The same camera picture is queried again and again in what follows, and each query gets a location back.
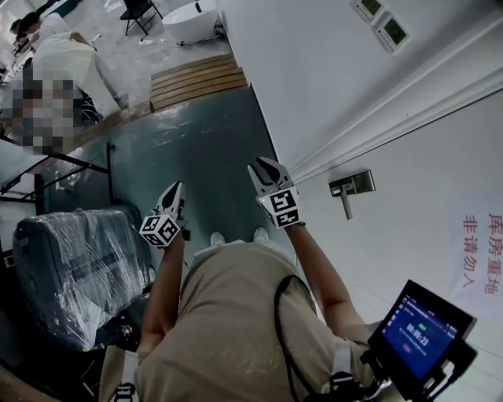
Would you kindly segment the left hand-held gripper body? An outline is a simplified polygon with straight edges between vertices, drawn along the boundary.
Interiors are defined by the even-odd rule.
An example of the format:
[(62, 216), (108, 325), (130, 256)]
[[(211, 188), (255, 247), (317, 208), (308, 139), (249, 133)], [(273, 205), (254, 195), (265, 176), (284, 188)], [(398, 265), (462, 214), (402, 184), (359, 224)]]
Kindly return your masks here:
[(139, 234), (150, 246), (157, 248), (169, 247), (177, 234), (181, 234), (185, 241), (191, 239), (191, 232), (185, 227), (185, 220), (177, 211), (155, 212), (146, 216)]

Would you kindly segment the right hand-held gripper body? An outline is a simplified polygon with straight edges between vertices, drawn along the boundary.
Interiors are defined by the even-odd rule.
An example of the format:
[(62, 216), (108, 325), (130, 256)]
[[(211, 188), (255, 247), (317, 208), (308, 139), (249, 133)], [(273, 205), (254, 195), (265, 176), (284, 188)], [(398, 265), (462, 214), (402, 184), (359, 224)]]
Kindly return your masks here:
[(300, 223), (299, 193), (296, 186), (277, 190), (256, 199), (266, 218), (276, 228)]

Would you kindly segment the silver door lock with handle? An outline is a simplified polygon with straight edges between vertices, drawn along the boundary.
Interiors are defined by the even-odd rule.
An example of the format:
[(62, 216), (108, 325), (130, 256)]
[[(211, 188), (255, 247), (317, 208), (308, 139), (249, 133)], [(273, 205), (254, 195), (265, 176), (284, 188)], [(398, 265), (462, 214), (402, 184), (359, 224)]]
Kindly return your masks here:
[(366, 192), (374, 192), (376, 190), (373, 176), (370, 170), (331, 181), (329, 183), (329, 189), (335, 186), (341, 187), (341, 196), (333, 198), (340, 198), (343, 204), (343, 210), (346, 219), (348, 221), (353, 219), (353, 212), (349, 202), (349, 196), (363, 194)]

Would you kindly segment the white door with red lettering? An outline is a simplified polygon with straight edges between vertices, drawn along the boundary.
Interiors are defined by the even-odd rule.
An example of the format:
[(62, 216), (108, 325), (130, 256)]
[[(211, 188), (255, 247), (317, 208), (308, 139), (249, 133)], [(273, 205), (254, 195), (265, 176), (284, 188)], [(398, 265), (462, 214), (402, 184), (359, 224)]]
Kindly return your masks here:
[[(376, 190), (329, 183), (370, 170)], [(300, 184), (303, 217), (364, 320), (382, 320), (408, 280), (447, 297), (453, 268), (449, 198), (503, 189), (503, 90)]]

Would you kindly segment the person's left forearm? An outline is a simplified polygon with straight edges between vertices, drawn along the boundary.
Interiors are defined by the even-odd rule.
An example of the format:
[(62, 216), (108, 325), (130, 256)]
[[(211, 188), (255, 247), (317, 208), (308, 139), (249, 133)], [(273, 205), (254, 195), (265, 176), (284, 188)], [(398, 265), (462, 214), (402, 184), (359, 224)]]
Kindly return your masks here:
[(184, 250), (185, 240), (180, 233), (164, 250), (142, 318), (139, 353), (151, 353), (176, 324)]

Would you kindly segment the person's right forearm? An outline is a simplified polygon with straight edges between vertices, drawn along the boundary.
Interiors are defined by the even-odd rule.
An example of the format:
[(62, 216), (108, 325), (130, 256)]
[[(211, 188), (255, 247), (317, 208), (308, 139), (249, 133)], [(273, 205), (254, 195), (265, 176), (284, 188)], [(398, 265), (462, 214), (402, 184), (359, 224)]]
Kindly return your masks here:
[(345, 283), (307, 228), (295, 224), (285, 231), (326, 325), (338, 337), (367, 342), (370, 332), (357, 313)]

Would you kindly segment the black metal stand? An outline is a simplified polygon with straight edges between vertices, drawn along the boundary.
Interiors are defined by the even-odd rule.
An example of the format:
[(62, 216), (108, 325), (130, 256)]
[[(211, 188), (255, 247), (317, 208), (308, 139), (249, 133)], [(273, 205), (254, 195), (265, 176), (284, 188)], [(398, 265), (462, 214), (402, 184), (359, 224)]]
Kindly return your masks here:
[[(108, 197), (110, 203), (115, 202), (114, 198), (114, 191), (113, 191), (113, 180), (112, 180), (112, 161), (111, 161), (111, 153), (115, 149), (115, 146), (113, 144), (107, 143), (106, 144), (106, 152), (105, 152), (105, 162), (106, 162), (106, 167), (98, 166), (93, 163), (89, 162), (84, 162), (80, 159), (71, 157), (69, 155), (65, 155), (61, 152), (43, 152), (42, 154), (44, 157), (35, 163), (33, 166), (27, 168), (26, 170), (23, 170), (20, 174), (15, 176), (11, 181), (9, 181), (7, 184), (2, 185), (0, 188), (0, 202), (11, 202), (11, 203), (29, 203), (29, 204), (36, 204), (36, 198), (42, 196), (43, 191), (55, 184), (59, 184), (61, 181), (70, 178), (71, 176), (74, 176), (76, 174), (82, 173), (86, 170), (92, 170), (94, 172), (98, 172), (101, 174), (105, 174), (107, 176), (107, 183), (108, 183)], [(77, 169), (74, 169), (70, 171), (69, 173), (60, 176), (58, 178), (55, 178), (54, 180), (50, 182), (46, 182), (43, 185), (35, 186), (34, 190), (31, 192), (22, 192), (20, 194), (20, 197), (12, 197), (12, 196), (6, 196), (7, 193), (11, 192), (12, 189), (17, 186), (20, 182), (21, 179), (25, 174), (33, 174), (36, 176), (35, 173), (35, 168), (38, 167), (39, 165), (46, 164), (49, 162), (51, 159), (56, 159), (60, 160), (66, 163), (70, 163), (71, 165), (77, 166)]]

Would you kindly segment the plastic-wrapped dark suitcase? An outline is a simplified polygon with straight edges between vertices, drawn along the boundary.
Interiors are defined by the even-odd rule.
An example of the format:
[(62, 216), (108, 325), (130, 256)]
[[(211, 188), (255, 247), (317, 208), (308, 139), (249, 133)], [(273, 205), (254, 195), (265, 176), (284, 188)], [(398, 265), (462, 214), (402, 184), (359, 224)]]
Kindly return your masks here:
[(151, 257), (130, 206), (28, 217), (13, 233), (27, 310), (53, 341), (79, 352), (108, 344), (110, 320), (151, 283)]

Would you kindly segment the person's beige clothing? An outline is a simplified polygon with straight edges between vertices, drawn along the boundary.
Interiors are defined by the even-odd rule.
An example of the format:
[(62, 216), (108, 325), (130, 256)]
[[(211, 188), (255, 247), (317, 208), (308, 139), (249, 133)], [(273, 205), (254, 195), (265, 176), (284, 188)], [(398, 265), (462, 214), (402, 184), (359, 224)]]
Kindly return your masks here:
[(318, 318), (295, 266), (260, 243), (235, 243), (193, 264), (178, 318), (149, 354), (108, 348), (100, 402), (293, 402), (329, 383), (336, 359), (363, 386), (363, 342)]

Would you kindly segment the black bag with white lines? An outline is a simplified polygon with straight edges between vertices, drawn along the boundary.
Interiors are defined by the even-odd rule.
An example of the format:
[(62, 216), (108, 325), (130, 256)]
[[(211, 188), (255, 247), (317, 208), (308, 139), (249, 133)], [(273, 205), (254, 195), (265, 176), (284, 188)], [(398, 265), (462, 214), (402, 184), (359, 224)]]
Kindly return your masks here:
[(103, 121), (103, 115), (97, 111), (91, 97), (77, 89), (74, 99), (74, 121), (78, 126), (91, 126)]

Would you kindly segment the white bathtub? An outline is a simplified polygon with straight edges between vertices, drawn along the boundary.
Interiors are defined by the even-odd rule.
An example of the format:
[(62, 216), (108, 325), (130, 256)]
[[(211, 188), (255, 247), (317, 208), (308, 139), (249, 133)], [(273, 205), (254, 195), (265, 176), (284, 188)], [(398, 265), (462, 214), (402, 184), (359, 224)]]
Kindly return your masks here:
[(215, 36), (218, 10), (215, 0), (196, 0), (169, 12), (162, 24), (179, 45)]

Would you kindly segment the black chest-mounted monitor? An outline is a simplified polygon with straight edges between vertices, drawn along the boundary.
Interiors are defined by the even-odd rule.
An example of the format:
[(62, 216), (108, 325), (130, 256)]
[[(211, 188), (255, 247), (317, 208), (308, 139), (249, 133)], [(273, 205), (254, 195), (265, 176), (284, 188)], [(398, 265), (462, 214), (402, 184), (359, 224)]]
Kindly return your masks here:
[(369, 338), (362, 361), (374, 373), (370, 397), (393, 389), (409, 402), (434, 402), (472, 365), (478, 352), (467, 343), (477, 319), (408, 280)]

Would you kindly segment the black folding chair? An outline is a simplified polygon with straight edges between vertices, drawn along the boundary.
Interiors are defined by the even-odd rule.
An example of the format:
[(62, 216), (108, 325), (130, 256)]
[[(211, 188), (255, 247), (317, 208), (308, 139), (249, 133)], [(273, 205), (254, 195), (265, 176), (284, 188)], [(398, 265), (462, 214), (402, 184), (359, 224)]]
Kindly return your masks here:
[[(125, 35), (128, 36), (130, 28), (136, 24), (138, 25), (144, 33), (143, 38), (149, 35), (148, 30), (145, 28), (149, 25), (155, 16), (163, 19), (163, 15), (160, 13), (156, 3), (153, 0), (122, 0), (126, 6), (126, 10), (121, 14), (119, 19), (121, 21), (126, 21)], [(144, 15), (150, 10), (154, 10), (154, 14), (147, 19), (146, 22), (142, 23)]]

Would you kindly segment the white paper sign red characters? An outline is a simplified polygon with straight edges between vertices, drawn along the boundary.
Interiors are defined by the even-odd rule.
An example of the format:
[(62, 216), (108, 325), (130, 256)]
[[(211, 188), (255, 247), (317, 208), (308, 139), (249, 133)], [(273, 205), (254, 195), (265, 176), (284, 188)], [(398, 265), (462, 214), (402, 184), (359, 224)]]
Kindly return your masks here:
[(458, 189), (448, 207), (449, 297), (473, 316), (503, 323), (503, 191)]

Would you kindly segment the white wall control panel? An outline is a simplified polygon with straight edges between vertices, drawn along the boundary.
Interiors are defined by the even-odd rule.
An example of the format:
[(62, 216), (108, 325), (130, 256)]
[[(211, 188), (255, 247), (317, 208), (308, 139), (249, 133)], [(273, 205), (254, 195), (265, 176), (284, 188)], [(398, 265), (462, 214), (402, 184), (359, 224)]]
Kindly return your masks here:
[(374, 34), (390, 54), (396, 54), (410, 40), (407, 30), (389, 12), (384, 12), (374, 26)]
[(370, 25), (374, 25), (385, 11), (385, 6), (381, 0), (354, 0), (352, 7)]

